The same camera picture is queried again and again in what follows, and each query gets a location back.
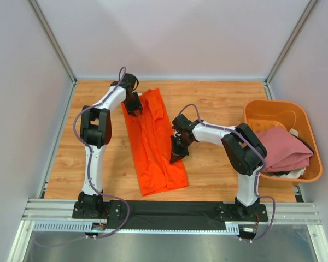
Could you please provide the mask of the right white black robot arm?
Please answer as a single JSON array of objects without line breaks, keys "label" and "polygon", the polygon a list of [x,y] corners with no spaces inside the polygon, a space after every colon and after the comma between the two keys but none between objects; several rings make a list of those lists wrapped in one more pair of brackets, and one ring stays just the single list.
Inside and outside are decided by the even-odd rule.
[{"label": "right white black robot arm", "polygon": [[265,165],[267,150],[246,124],[219,126],[206,121],[188,120],[183,114],[173,121],[174,135],[171,136],[171,164],[189,155],[193,142],[208,142],[224,148],[231,166],[238,174],[238,192],[232,213],[241,220],[255,214],[260,203],[255,186],[257,174]]}]

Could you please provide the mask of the orange t shirt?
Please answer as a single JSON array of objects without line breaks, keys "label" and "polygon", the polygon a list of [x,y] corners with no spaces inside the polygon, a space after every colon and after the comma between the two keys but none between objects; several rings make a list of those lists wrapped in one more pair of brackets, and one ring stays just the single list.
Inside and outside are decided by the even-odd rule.
[{"label": "orange t shirt", "polygon": [[180,189],[189,185],[182,161],[171,157],[173,129],[160,90],[147,90],[139,96],[143,111],[131,116],[122,106],[134,166],[143,196]]}]

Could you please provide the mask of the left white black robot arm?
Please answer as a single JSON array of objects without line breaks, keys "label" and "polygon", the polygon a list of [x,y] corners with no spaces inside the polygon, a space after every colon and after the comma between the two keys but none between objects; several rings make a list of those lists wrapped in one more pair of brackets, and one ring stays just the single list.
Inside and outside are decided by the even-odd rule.
[{"label": "left white black robot arm", "polygon": [[119,73],[106,94],[96,103],[85,105],[74,119],[73,131],[85,146],[85,178],[72,217],[76,219],[105,219],[108,205],[103,201],[103,160],[112,138],[111,113],[124,105],[135,116],[143,107],[136,88],[139,80],[130,73]]}]

